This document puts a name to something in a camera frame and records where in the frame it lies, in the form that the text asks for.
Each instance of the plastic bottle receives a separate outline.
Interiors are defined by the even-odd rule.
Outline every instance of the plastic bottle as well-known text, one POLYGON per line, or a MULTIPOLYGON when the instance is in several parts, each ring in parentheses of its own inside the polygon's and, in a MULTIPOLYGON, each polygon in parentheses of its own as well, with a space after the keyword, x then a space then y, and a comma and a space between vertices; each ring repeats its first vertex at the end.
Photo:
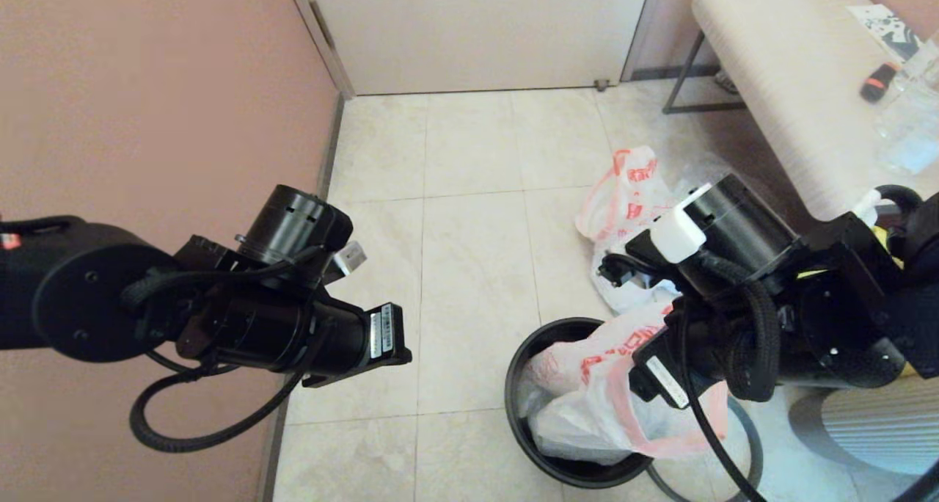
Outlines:
POLYGON ((939 66, 918 75, 886 104, 875 121, 883 143, 877 160, 915 175, 939 157, 939 66))
POLYGON ((924 41, 919 46, 919 51, 903 64, 894 78, 894 85, 899 90, 906 90, 920 78, 928 75, 935 76, 937 71, 939 71, 939 30, 924 41))

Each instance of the pink wall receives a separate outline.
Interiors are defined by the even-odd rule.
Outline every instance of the pink wall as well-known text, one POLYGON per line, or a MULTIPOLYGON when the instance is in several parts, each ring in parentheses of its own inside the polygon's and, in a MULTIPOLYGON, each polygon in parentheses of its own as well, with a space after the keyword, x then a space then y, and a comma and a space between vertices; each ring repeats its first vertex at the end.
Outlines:
MULTIPOLYGON (((175 251, 232 244, 278 182, 316 187, 337 92, 293 0, 0 0, 0 30, 4 218, 77 214, 175 251)), ((192 455, 132 437, 132 401, 165 373, 0 352, 0 498, 254 500, 264 426, 192 455)), ((168 391, 154 425, 220 429, 276 382, 168 391)))
MULTIPOLYGON (((883 3, 903 17, 920 36, 928 37, 939 27, 939 0, 872 0, 883 3)), ((650 24, 648 36, 638 46, 637 68, 661 68, 684 64, 691 48, 698 24, 691 14, 691 0, 658 0, 653 8, 643 13, 643 21, 650 24)), ((717 58, 708 48, 702 48, 695 63, 715 63, 717 58)))

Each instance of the white door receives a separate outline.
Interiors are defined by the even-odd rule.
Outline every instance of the white door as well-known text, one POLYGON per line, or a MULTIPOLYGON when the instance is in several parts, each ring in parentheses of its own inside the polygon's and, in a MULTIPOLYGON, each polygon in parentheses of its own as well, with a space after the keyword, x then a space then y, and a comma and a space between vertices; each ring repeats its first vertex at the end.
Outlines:
POLYGON ((620 80, 645 0, 315 0, 355 92, 620 80))

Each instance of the metal bench leg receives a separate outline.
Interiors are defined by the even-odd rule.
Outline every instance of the metal bench leg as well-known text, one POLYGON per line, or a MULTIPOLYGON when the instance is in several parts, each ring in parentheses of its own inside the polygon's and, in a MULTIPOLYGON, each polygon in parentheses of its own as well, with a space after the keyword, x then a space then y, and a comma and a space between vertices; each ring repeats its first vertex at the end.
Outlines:
POLYGON ((678 91, 682 90, 684 79, 688 77, 688 71, 691 71, 691 66, 695 63, 695 58, 698 56, 698 51, 701 50, 702 43, 704 43, 704 31, 699 31, 698 37, 695 38, 695 44, 691 46, 691 53, 688 54, 688 60, 685 60, 682 72, 678 74, 678 81, 675 81, 675 87, 671 90, 671 96, 668 96, 668 101, 665 103, 665 107, 662 108, 662 113, 701 113, 704 111, 730 111, 747 108, 747 104, 745 103, 675 105, 675 98, 678 98, 678 91))

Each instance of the label sticker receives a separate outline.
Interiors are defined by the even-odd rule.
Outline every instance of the label sticker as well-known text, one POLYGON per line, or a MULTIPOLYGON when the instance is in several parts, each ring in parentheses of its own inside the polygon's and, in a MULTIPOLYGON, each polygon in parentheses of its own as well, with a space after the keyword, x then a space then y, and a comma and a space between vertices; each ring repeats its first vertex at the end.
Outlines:
POLYGON ((646 367, 655 375, 655 379, 661 382, 668 395, 671 396, 672 401, 678 405, 678 408, 685 408, 685 405, 688 405, 688 395, 685 394, 684 388, 675 381, 675 378, 671 376, 671 372, 668 371, 668 368, 665 368, 665 365, 658 360, 657 356, 649 357, 646 361, 646 367))
POLYGON ((381 307, 381 352, 392 351, 395 348, 395 312, 392 311, 392 305, 386 304, 381 307))
POLYGON ((372 313, 372 358, 381 355, 381 315, 372 313))

